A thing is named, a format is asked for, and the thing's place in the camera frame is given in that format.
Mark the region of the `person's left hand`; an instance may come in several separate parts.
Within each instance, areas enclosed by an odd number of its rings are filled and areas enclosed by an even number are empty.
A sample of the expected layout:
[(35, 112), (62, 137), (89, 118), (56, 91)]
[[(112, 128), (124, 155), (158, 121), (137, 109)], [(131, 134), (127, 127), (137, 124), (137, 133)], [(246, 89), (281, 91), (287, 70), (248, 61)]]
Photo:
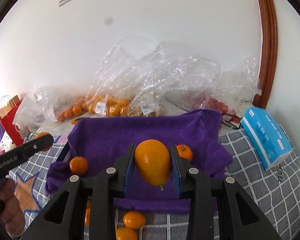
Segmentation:
[(14, 194), (14, 189), (15, 182), (12, 179), (7, 179), (0, 189), (0, 199), (5, 203), (5, 209), (0, 215), (0, 220), (12, 237), (19, 237), (25, 228), (25, 217), (19, 200)]

